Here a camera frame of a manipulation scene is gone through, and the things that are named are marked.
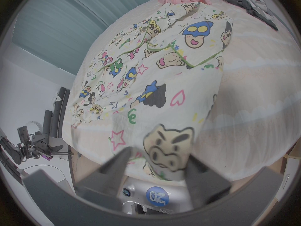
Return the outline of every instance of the teal curtain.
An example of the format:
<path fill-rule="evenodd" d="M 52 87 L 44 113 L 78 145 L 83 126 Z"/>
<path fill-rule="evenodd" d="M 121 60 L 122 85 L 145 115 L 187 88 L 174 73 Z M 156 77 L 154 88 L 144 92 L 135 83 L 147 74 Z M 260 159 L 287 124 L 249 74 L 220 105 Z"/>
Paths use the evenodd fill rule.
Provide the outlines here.
<path fill-rule="evenodd" d="M 30 0 L 17 17 L 12 42 L 76 75 L 97 37 L 147 1 Z"/>

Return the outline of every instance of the blue circular sticker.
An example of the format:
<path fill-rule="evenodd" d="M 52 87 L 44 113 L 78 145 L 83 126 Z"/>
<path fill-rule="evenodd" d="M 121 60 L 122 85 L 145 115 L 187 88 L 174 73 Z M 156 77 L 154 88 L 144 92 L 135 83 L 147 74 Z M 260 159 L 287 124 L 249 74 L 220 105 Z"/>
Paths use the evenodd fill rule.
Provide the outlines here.
<path fill-rule="evenodd" d="M 164 207 L 169 202 L 169 196 L 167 192 L 158 186 L 153 186 L 146 191 L 146 198 L 148 201 L 156 206 Z"/>

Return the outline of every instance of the mattress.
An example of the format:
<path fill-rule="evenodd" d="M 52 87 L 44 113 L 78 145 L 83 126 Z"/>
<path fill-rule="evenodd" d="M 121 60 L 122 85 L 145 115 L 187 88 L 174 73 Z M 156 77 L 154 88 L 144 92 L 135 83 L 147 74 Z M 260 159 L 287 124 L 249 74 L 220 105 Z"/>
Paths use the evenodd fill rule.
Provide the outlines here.
<path fill-rule="evenodd" d="M 194 144 L 193 154 L 225 178 L 238 180 L 274 163 L 300 137 L 301 54 L 289 31 L 276 18 L 273 22 L 279 31 L 242 8 L 222 0 L 211 1 L 235 20 L 235 29 L 223 52 L 219 95 Z M 159 7 L 157 0 L 136 7 L 96 39 L 69 98 L 78 96 L 95 54 L 122 28 L 144 20 Z M 106 120 L 81 123 L 73 128 L 71 113 L 66 111 L 62 137 L 90 160 L 102 164 L 113 156 L 110 134 L 111 124 Z M 142 170 L 144 163 L 143 159 L 130 162 L 126 175 L 150 180 Z"/>

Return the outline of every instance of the black cable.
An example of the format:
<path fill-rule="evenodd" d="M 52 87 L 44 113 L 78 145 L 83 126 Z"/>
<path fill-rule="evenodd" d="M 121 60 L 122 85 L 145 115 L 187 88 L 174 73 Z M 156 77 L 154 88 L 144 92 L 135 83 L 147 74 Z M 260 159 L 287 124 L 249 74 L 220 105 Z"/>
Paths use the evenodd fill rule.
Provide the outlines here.
<path fill-rule="evenodd" d="M 32 168 L 32 167 L 36 167 L 36 166 L 49 166 L 49 167 L 53 167 L 53 168 L 56 168 L 56 169 L 58 169 L 57 167 L 55 167 L 55 166 L 51 166 L 51 165 L 45 165 L 45 164 L 43 164 L 43 165 L 33 165 L 33 166 L 30 166 L 30 167 L 28 167 L 28 168 Z"/>

